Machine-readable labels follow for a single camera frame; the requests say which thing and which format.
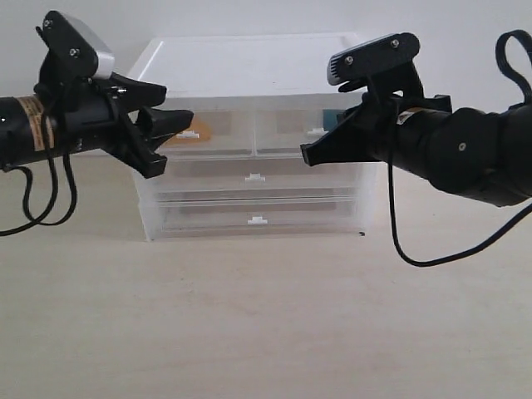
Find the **table surface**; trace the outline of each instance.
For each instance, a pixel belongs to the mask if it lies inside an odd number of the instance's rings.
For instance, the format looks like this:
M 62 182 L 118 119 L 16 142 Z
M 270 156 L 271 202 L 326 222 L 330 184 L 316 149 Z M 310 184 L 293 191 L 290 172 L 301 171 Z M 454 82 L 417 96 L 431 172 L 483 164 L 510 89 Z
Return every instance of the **table surface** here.
M 74 168 L 80 204 L 69 223 L 0 239 L 0 397 L 532 392 L 530 221 L 474 258 L 413 268 L 392 246 L 381 170 L 366 237 L 146 243 L 130 171 L 95 157 Z M 44 165 L 35 169 L 36 213 L 50 190 Z M 23 179 L 1 181 L 7 229 L 23 221 Z M 397 207 L 404 246 L 420 259 L 477 244 L 516 211 L 403 173 Z

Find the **drawer handle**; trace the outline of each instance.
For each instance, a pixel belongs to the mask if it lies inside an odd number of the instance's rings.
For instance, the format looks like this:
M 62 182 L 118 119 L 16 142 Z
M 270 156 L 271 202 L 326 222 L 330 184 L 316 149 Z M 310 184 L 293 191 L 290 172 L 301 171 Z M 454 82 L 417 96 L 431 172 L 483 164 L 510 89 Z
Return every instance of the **drawer handle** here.
M 200 134 L 195 131 L 182 131 L 177 135 L 180 139 L 199 139 Z
M 250 173 L 248 177 L 245 178 L 246 183 L 253 181 L 266 181 L 266 178 L 260 173 Z
M 320 127 L 320 128 L 315 128 L 315 129 L 312 129 L 311 131 L 308 131 L 307 135 L 309 135 L 310 137 L 321 137 L 323 135 L 326 135 L 327 133 L 328 131 Z
M 250 226 L 264 226 L 265 224 L 268 224 L 268 220 L 262 216 L 254 216 L 248 220 L 248 225 Z

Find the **plastic drawer unit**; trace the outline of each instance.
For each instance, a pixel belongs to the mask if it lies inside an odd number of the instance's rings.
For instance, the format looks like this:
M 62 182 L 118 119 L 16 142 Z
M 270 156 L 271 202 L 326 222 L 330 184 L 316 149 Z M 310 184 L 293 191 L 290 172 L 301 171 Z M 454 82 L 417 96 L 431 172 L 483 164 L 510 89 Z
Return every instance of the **plastic drawer unit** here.
M 189 109 L 191 127 L 160 149 L 166 172 L 135 171 L 148 240 L 197 234 L 363 232 L 372 220 L 376 166 L 309 167 L 299 146 L 336 124 L 361 92 L 327 82 L 353 33 L 162 37 L 129 77 L 168 87 L 161 109 Z

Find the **storage box lid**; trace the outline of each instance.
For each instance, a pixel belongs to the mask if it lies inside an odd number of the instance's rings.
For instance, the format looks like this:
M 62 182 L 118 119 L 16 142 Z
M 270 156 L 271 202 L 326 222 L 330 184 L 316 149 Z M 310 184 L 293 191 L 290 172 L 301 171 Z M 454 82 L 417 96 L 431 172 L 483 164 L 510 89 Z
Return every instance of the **storage box lid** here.
M 193 110 L 346 109 L 361 92 L 328 85 L 330 57 L 359 43 L 349 32 L 160 37 L 128 77 L 167 86 L 167 105 Z

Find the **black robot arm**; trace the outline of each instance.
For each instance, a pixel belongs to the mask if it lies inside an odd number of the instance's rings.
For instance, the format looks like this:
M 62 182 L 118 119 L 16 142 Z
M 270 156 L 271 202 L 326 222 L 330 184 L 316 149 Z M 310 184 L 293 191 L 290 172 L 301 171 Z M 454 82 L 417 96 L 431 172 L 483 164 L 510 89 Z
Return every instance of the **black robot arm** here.
M 114 72 L 115 58 L 82 21 L 50 11 L 37 33 L 48 48 L 34 93 L 0 98 L 0 167 L 20 170 L 27 178 L 23 211 L 29 223 L 0 231 L 20 233 L 38 224 L 67 221 L 77 202 L 70 154 L 101 149 L 137 170 L 146 179 L 161 175 L 167 159 L 156 150 L 190 127 L 193 113 L 161 111 L 166 87 L 134 81 Z M 130 113 L 136 112 L 134 122 Z M 71 189 L 71 207 L 55 223 L 44 222 L 57 199 L 54 158 L 61 156 Z M 29 210 L 32 172 L 27 164 L 46 160 L 52 197 L 38 217 Z
M 453 111 L 449 96 L 425 98 L 413 64 L 420 43 L 410 33 L 382 37 L 331 58 L 330 84 L 343 84 L 343 92 L 362 87 L 367 92 L 359 106 L 338 116 L 334 130 L 301 146 L 303 158 L 310 166 L 387 162 L 394 244 L 410 264 L 435 266 L 476 254 L 532 212 L 529 205 L 474 249 L 433 261 L 408 258 L 397 238 L 394 166 L 428 180 L 437 190 L 497 207 L 521 204 L 532 196 L 532 89 L 506 60 L 505 44 L 511 37 L 519 40 L 532 61 L 528 33 L 517 30 L 500 37 L 499 68 L 525 97 L 502 113 Z

